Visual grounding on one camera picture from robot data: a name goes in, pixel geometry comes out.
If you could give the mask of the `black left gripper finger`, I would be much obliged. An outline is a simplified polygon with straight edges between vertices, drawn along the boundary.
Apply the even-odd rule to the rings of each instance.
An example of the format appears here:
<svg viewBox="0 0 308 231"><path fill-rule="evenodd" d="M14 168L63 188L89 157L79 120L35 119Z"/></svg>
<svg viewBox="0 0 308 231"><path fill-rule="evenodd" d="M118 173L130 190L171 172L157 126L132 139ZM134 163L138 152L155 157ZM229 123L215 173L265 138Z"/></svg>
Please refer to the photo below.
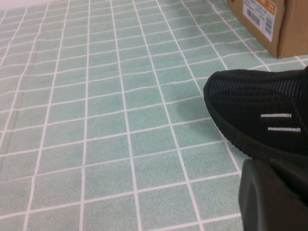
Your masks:
<svg viewBox="0 0 308 231"><path fill-rule="evenodd" d="M238 202L245 231L306 231L308 174L282 160L247 159Z"/></svg>

